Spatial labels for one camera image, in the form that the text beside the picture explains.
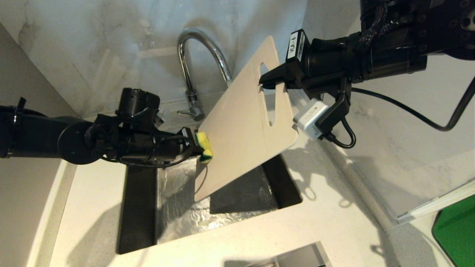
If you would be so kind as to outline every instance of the kitchen counter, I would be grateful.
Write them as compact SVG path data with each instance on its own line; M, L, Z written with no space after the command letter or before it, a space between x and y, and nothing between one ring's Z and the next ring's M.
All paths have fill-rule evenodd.
M398 266L385 233L318 142L282 153L303 202L225 227L117 255L126 167L78 166L51 266L244 266L317 241L336 267Z

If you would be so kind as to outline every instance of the white cutting board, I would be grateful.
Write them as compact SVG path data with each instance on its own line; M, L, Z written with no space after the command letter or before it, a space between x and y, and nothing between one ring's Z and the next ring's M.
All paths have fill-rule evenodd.
M265 39L199 127L214 157L197 166L195 201L280 154L297 139L284 84L275 88L275 121L269 125L264 92L258 85L261 64L279 66L272 36Z

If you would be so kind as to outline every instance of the sink basin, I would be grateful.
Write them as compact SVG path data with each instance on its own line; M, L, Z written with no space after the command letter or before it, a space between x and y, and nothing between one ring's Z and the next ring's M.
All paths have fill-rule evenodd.
M196 157L163 169L129 167L117 253L162 244L302 202L280 155L194 202Z

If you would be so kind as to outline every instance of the sponge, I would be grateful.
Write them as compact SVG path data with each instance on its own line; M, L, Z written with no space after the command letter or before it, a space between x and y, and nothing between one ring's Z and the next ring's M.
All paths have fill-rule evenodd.
M205 132L199 132L195 134L196 141L198 145L204 149L199 162L203 164L208 164L213 159L213 151L211 151L211 145L209 144L208 138Z

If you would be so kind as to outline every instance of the faucet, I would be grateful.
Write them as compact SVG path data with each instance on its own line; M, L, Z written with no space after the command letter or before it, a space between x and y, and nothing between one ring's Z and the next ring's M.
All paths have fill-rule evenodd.
M223 79L229 85L231 82L231 74L224 59L223 53L216 46L216 44L209 38L209 36L203 31L196 28L187 28L178 36L178 55L180 57L181 69L183 70L183 75L185 76L186 81L186 97L188 101L188 106L190 107L189 111L178 111L179 114L191 115L195 121L200 121L205 117L204 112L200 108L200 103L198 101L197 92L193 89L191 85L190 72L188 70L188 65L185 59L185 42L188 39L196 39L202 43L213 55L216 63L218 64L219 70Z

